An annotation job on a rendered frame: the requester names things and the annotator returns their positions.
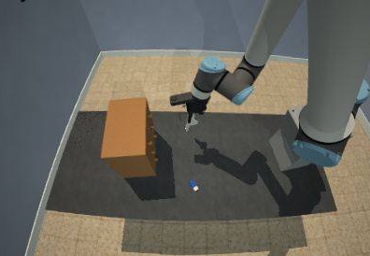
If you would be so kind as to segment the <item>blue and white eraser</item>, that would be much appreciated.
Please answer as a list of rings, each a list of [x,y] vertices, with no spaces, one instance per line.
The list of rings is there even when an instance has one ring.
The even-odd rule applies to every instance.
[[[194,189],[194,191],[196,192],[198,190],[197,186],[195,185],[195,183],[190,180],[189,183],[191,184],[192,188]]]

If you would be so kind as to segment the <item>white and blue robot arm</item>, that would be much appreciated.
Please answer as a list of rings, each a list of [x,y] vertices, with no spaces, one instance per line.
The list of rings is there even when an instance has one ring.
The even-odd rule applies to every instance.
[[[171,95],[170,105],[195,102],[192,95],[207,99],[213,90],[237,106],[242,105],[303,1],[266,0],[234,73],[225,69],[221,59],[206,57],[199,65],[191,91]],[[354,129],[357,111],[370,93],[364,80],[370,62],[370,0],[306,1],[307,104],[299,115],[292,150],[310,163],[334,167]]]

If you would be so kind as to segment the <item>brown wooden chest of drawers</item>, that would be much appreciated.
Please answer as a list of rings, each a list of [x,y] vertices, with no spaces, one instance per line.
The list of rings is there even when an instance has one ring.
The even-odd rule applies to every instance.
[[[147,97],[109,100],[101,159],[124,178],[156,176],[146,155]]]

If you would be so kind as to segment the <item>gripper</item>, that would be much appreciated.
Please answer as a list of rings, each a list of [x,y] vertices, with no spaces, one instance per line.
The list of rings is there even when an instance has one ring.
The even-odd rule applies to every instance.
[[[192,97],[196,98],[193,95],[192,95]],[[182,105],[183,107],[186,106],[187,112],[189,112],[188,115],[187,115],[187,121],[186,121],[186,125],[185,125],[186,132],[188,132],[189,127],[191,125],[195,125],[195,124],[198,123],[198,121],[194,118],[195,115],[193,114],[193,112],[194,113],[199,113],[199,115],[204,115],[203,111],[204,112],[206,111],[206,104],[208,103],[209,99],[210,99],[210,96],[207,99],[204,99],[204,100],[196,98],[195,102],[191,102],[191,103],[187,103],[187,104]]]

